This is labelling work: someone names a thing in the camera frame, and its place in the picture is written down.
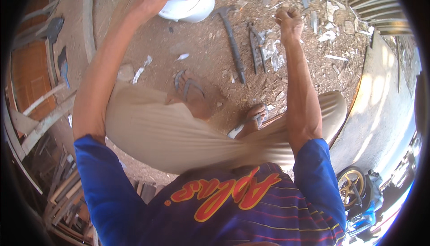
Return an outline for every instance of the foot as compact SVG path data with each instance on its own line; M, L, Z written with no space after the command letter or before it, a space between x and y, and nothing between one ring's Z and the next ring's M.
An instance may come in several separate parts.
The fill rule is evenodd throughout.
M258 113L261 114L261 121L264 121L264 119L267 116L266 110L264 109L264 104L261 103L261 104L255 105L252 109L250 109L248 112L248 115L246 116L246 120L253 118ZM243 129L236 135L235 139L239 140L241 138L244 138L257 130L258 130L257 119L249 121L243 126Z
M180 96L184 96L185 83L188 79L192 79L201 85L200 79L198 77L196 77L188 70L185 71L179 78L178 93ZM207 121L212 117L212 111L206 102L203 92L193 84L190 84L188 88L187 98L186 100L184 100L184 103L186 104L188 109L190 109L191 114L195 118L200 118L202 120Z

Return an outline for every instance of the blue shirt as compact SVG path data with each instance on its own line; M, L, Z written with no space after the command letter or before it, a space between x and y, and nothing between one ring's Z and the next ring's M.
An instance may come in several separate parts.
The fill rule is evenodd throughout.
M103 245L340 245L345 210L323 139L298 152L295 183L274 163L180 175L146 205L108 147L74 143L91 220Z

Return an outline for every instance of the claw hammer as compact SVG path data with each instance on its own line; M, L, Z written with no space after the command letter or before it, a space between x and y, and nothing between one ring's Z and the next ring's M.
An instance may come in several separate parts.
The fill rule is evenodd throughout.
M244 74L245 70L243 67L243 63L240 60L239 48L237 47L237 43L234 40L233 30L231 29L230 22L229 22L228 17L227 17L227 13L229 11L234 11L234 10L236 10L234 5L230 5L228 7L224 6L224 7L218 8L212 12L212 19L215 17L216 14L219 14L221 16L221 18L224 22L224 25L225 25L225 29L227 30L228 39L230 41L231 52L233 53L234 65L236 66L237 73L239 73L240 82L243 84L246 84L245 74Z

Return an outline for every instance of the motorcycle tire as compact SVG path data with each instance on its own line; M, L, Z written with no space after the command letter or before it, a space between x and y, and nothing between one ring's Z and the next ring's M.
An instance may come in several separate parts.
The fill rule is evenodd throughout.
M338 173L338 175L336 176L338 185L340 180L346 175L346 174L360 174L360 177L362 178L362 184L363 186L360 187L360 189L358 189L359 191L359 195L361 198L364 197L365 193L366 193L366 175L365 173L363 173L363 171L356 167L356 166L349 166L347 168L345 168L344 170L342 170L340 173ZM352 208L353 206L355 206L355 199L352 202L349 202L348 204L344 204L345 210L349 210L350 208Z

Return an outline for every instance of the white bucket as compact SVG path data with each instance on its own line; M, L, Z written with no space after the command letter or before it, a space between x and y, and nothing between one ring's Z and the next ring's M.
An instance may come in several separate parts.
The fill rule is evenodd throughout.
M169 20L200 22L212 12L215 0L168 0L159 16Z

